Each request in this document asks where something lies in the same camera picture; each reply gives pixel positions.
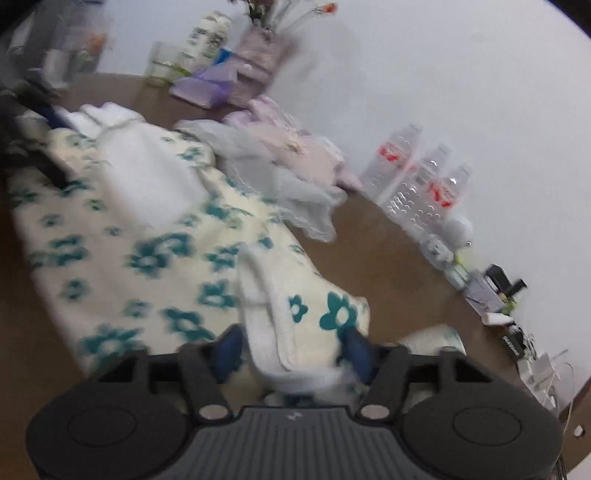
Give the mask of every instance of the white wall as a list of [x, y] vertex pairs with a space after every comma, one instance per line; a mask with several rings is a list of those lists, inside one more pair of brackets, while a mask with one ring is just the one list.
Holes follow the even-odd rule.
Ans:
[[591, 456], [588, 456], [574, 470], [569, 472], [569, 480], [589, 480], [591, 475]]
[[[154, 40], [181, 43], [222, 0], [109, 0], [113, 51], [100, 69], [142, 73]], [[446, 141], [475, 176], [463, 205], [482, 265], [530, 289], [518, 318], [591, 374], [591, 40], [544, 0], [341, 0], [297, 30], [270, 95], [330, 137], [361, 172], [408, 121]], [[559, 382], [563, 396], [568, 380]]]

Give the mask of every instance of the pink cloth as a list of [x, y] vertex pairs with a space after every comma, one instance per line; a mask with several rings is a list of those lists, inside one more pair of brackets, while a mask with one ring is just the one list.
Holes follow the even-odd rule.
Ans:
[[245, 128], [273, 154], [276, 163], [289, 168], [302, 180], [321, 187], [336, 184], [336, 168], [341, 160], [318, 140], [263, 122]]
[[248, 102], [247, 111], [226, 115], [223, 122], [246, 128], [277, 156], [278, 163], [303, 180], [355, 192], [363, 189], [357, 175], [346, 168], [342, 152], [331, 141], [301, 129], [295, 118], [266, 95]]

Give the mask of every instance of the white bottle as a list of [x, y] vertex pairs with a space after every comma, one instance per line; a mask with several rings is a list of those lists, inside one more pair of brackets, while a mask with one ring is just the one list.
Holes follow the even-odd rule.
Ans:
[[428, 200], [430, 186], [439, 178], [451, 150], [439, 145], [419, 162], [411, 165], [402, 182], [383, 205], [388, 217], [407, 231], [413, 229], [415, 215]]
[[178, 55], [175, 70], [185, 76], [201, 67], [209, 67], [226, 44], [232, 21], [214, 11], [201, 19], [189, 35], [185, 48]]
[[401, 131], [395, 131], [380, 145], [374, 160], [363, 175], [363, 193], [378, 205], [384, 200], [392, 182], [408, 164], [417, 145], [422, 128], [408, 125]]

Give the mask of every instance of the wooden table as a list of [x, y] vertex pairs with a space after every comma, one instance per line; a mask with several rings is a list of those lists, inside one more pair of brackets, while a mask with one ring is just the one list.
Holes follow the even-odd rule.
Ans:
[[[179, 119], [220, 119], [232, 110], [207, 111], [145, 86], [140, 77], [81, 76], [61, 103], [76, 110], [84, 103], [116, 102], [148, 122], [171, 128]], [[337, 240], [323, 244], [295, 231], [319, 271], [331, 282], [368, 299], [370, 336], [395, 342], [417, 330], [447, 323], [455, 327], [470, 356], [519, 384], [515, 364], [417, 246], [371, 202], [350, 195], [333, 216]], [[6, 195], [0, 199], [0, 472], [3, 478], [34, 479], [24, 450], [31, 416], [48, 400], [81, 379], [70, 354], [35, 294], [20, 242], [12, 228]]]

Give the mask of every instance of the white cable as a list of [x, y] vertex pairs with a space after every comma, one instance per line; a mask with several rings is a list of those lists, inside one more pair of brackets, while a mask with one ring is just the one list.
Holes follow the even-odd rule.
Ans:
[[558, 365], [554, 369], [554, 373], [552, 374], [552, 377], [550, 378], [550, 383], [548, 384], [548, 387], [544, 391], [544, 398], [542, 399], [542, 406], [544, 406], [544, 403], [546, 402], [546, 398], [548, 398], [548, 392], [552, 388], [552, 384], [554, 383], [554, 379], [556, 377], [556, 374], [558, 373], [558, 369], [560, 367], [565, 367], [565, 366], [569, 367], [570, 368], [570, 371], [571, 371], [571, 375], [572, 375], [571, 376], [572, 388], [571, 388], [571, 394], [570, 394], [569, 415], [566, 417], [566, 424], [564, 425], [564, 429], [562, 431], [562, 435], [564, 435], [566, 433], [566, 430], [569, 428], [570, 417], [571, 417], [571, 415], [573, 413], [573, 402], [574, 402], [574, 368], [573, 368], [573, 366], [570, 363], [564, 362], [564, 363]]

